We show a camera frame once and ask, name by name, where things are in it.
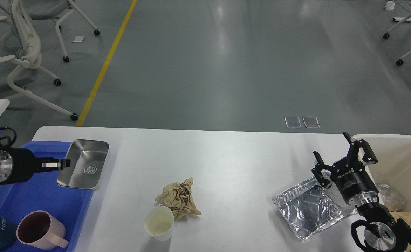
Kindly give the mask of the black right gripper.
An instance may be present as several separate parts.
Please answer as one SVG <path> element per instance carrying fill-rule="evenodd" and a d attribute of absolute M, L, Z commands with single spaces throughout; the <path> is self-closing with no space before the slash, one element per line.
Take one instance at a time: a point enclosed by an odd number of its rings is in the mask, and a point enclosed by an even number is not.
<path fill-rule="evenodd" d="M 350 145 L 347 156 L 330 166 L 324 163 L 319 152 L 315 150 L 313 155 L 316 164 L 311 172 L 322 187 L 329 189 L 331 181 L 322 174 L 324 170 L 329 171 L 331 180 L 337 186 L 346 204 L 361 205 L 359 204 L 361 198 L 378 199 L 378 188 L 364 167 L 366 164 L 377 164 L 378 158 L 366 140 L 352 139 L 347 132 L 342 134 Z M 359 161 L 359 149 L 364 153 L 362 161 Z"/>

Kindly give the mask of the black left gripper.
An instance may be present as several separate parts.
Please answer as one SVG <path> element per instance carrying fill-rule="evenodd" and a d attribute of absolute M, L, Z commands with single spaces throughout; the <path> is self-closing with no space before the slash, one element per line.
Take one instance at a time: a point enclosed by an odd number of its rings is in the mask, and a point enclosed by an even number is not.
<path fill-rule="evenodd" d="M 0 184 L 26 182 L 34 173 L 62 171 L 71 167 L 71 159 L 36 158 L 26 148 L 0 150 Z"/>

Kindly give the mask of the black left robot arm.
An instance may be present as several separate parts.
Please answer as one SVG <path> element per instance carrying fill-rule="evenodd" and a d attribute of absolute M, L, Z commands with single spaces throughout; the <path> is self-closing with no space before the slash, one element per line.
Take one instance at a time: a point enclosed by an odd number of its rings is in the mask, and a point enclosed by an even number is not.
<path fill-rule="evenodd" d="M 0 127 L 0 185 L 28 181 L 35 173 L 61 171 L 71 167 L 70 159 L 35 157 L 27 148 L 14 148 L 17 133 Z"/>

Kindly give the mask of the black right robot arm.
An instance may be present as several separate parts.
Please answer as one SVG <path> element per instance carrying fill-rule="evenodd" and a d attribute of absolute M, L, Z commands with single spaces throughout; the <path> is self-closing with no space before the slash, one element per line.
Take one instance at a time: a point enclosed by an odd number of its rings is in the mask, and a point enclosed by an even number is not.
<path fill-rule="evenodd" d="M 344 202 L 354 207 L 363 219 L 351 224 L 351 236 L 364 252 L 405 252 L 411 250 L 411 227 L 402 218 L 395 219 L 379 202 L 379 190 L 367 173 L 367 164 L 378 163 L 371 146 L 364 139 L 343 136 L 349 143 L 345 157 L 333 165 L 324 163 L 319 152 L 312 173 L 319 185 L 336 185 Z"/>

